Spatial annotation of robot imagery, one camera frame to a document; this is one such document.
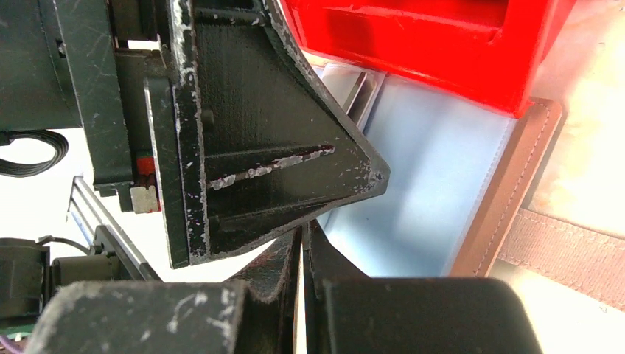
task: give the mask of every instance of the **coiled black cable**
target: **coiled black cable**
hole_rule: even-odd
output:
[[[37,139],[55,149],[55,155],[46,162],[37,164],[19,164],[0,159],[0,175],[9,177],[31,177],[49,170],[67,155],[69,143],[64,136],[53,131],[12,131],[7,133],[9,141],[15,139]]]

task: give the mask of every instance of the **white paint scratch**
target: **white paint scratch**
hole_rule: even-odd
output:
[[[207,317],[206,322],[208,322],[209,325],[213,325],[216,328],[221,329],[221,335],[223,336],[223,344],[225,346],[228,346],[231,341],[230,336],[232,333],[230,323],[227,321],[220,321],[218,319],[213,319],[212,317]]]
[[[141,336],[141,342],[143,343],[144,341],[146,341],[151,335],[152,332],[150,332],[150,330],[145,330],[145,332],[143,332],[143,335]]]
[[[199,306],[202,304],[206,304],[206,301],[208,301],[208,299],[209,297],[205,293],[198,292],[197,294],[195,294],[195,301],[193,302],[193,305]]]
[[[182,306],[184,304],[186,304],[188,301],[190,301],[191,299],[193,299],[195,297],[194,294],[191,294],[187,297],[185,297],[184,299],[178,301],[178,304],[176,304],[175,308],[174,308],[174,316],[172,317],[172,319],[167,323],[167,331],[169,331],[170,333],[176,333],[178,332],[178,317],[180,316],[180,309],[182,308]],[[184,315],[184,317],[187,317],[190,314],[189,311],[187,311]]]

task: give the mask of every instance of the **black 3d-printed part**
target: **black 3d-printed part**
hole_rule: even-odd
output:
[[[168,235],[172,266],[242,254],[385,192],[388,165],[306,62],[276,1],[169,3],[180,176],[159,182],[181,185],[184,217],[164,217],[168,232],[186,231]],[[161,197],[165,209],[176,198]]]

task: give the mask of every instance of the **light blue panel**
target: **light blue panel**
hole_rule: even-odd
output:
[[[389,77],[365,131],[388,190],[332,211],[330,242],[372,277],[449,274],[515,122]]]

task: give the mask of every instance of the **black cable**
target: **black cable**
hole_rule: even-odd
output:
[[[64,243],[66,245],[72,246],[76,249],[79,249],[82,253],[86,254],[86,255],[91,255],[91,251],[86,248],[85,246],[81,245],[80,243],[76,242],[76,241],[72,241],[72,240],[68,240],[66,238],[62,238],[62,237],[54,237],[54,236],[46,236],[46,237],[42,237],[39,239],[39,242],[37,242],[38,245],[43,246],[47,243],[51,243],[51,242],[56,242],[56,243]]]
[[[31,177],[49,170],[65,157],[69,149],[69,143],[64,136],[53,131],[11,131],[5,133],[9,143],[15,139],[37,139],[52,146],[55,155],[50,161],[37,164],[19,164],[0,159],[0,175],[9,177]]]

